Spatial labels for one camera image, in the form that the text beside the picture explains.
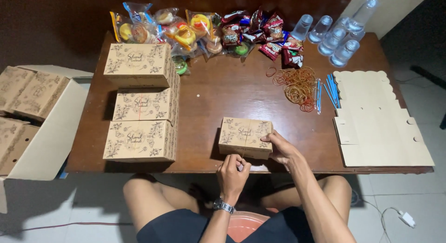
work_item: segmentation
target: person's right hand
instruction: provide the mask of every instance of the person's right hand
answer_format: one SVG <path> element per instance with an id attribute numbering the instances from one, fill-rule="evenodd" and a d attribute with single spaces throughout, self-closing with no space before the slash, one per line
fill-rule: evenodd
<path id="1" fill-rule="evenodd" d="M 271 142 L 276 147 L 270 157 L 279 163 L 287 164 L 290 159 L 302 157 L 299 150 L 283 138 L 276 130 L 260 139 L 263 142 Z"/>

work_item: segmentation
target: wristwatch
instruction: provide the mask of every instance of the wristwatch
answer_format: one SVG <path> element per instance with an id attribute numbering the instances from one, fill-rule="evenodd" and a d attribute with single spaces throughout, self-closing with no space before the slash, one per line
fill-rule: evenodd
<path id="1" fill-rule="evenodd" d="M 234 206 L 231 206 L 225 202 L 223 202 L 223 199 L 221 197 L 219 197 L 218 199 L 215 200 L 214 202 L 214 210 L 225 210 L 227 212 L 229 212 L 230 214 L 234 213 Z"/>

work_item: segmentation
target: wooden table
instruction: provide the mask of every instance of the wooden table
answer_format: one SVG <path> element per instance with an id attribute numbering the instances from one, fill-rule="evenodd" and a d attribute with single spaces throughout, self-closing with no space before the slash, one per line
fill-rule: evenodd
<path id="1" fill-rule="evenodd" d="M 244 63 L 220 56 L 205 63 L 192 59 L 190 76 L 181 77 L 177 159 L 174 163 L 119 163 L 102 159 L 109 122 L 112 119 L 117 88 L 103 76 L 113 35 L 107 33 L 80 120 L 67 172 L 169 172 L 213 173 L 224 160 L 219 154 L 218 136 L 223 116 L 270 120 L 274 128 L 306 157 L 314 173 L 425 173 L 429 166 L 344 167 L 333 117 L 335 109 L 326 92 L 322 112 L 306 113 L 285 98 L 282 87 L 265 76 L 270 67 L 280 68 L 255 48 Z M 389 64 L 373 33 L 361 40 L 361 48 L 342 70 L 385 71 L 402 108 L 406 107 Z M 328 58 L 308 41 L 304 44 L 304 65 L 325 79 L 336 70 Z M 273 160 L 251 160 L 253 172 L 284 172 Z"/>

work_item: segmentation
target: open cardboard box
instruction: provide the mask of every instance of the open cardboard box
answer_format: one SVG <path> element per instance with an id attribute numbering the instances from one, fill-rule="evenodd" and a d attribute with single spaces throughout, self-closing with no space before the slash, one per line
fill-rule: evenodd
<path id="1" fill-rule="evenodd" d="M 48 114 L 47 119 L 23 152 L 8 176 L 0 177 L 0 213 L 7 213 L 6 179 L 53 180 L 71 151 L 88 90 L 73 78 L 93 73 L 53 65 L 21 65 L 23 69 L 55 73 L 70 82 Z"/>

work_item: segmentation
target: brown wall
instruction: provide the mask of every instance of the brown wall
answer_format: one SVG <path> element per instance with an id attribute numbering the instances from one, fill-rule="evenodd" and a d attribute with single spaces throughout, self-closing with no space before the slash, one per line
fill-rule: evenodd
<path id="1" fill-rule="evenodd" d="M 151 2 L 153 10 L 178 7 L 201 12 L 278 9 L 292 29 L 302 14 L 315 22 L 323 15 L 336 19 L 351 0 L 1 0 L 0 70 L 7 65 L 54 64 L 94 71 L 107 30 L 109 11 L 123 12 L 122 2 Z"/>

